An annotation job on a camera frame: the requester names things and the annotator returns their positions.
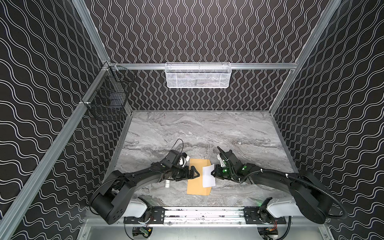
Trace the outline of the white paper letter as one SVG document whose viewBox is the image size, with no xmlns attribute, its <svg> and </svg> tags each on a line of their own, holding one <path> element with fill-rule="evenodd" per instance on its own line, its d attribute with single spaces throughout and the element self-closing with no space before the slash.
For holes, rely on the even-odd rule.
<svg viewBox="0 0 384 240">
<path fill-rule="evenodd" d="M 216 185 L 215 177 L 212 172 L 215 170 L 215 165 L 203 167 L 203 188 L 211 188 Z"/>
</svg>

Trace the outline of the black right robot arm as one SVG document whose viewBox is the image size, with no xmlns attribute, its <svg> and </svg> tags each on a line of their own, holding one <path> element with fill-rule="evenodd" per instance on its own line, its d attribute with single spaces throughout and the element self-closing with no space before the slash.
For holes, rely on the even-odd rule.
<svg viewBox="0 0 384 240">
<path fill-rule="evenodd" d="M 324 185 L 311 174 L 284 173 L 265 169 L 252 163 L 243 164 L 232 150 L 224 152 L 218 147 L 219 165 L 211 175 L 217 179 L 238 184 L 262 185 L 283 191 L 292 196 L 290 206 L 278 207 L 277 199 L 268 197 L 257 210 L 256 216 L 263 223 L 271 223 L 281 217 L 303 216 L 308 220 L 323 224 L 329 216 L 332 199 Z"/>
</svg>

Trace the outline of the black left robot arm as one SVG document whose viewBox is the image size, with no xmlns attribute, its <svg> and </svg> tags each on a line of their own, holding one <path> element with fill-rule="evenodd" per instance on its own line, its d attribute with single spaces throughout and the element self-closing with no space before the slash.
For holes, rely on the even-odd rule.
<svg viewBox="0 0 384 240">
<path fill-rule="evenodd" d="M 125 213 L 135 191 L 164 180 L 183 181 L 200 177 L 194 167 L 180 165 L 186 153 L 170 150 L 159 162 L 132 173 L 113 171 L 92 195 L 89 206 L 109 225 L 116 223 Z"/>
</svg>

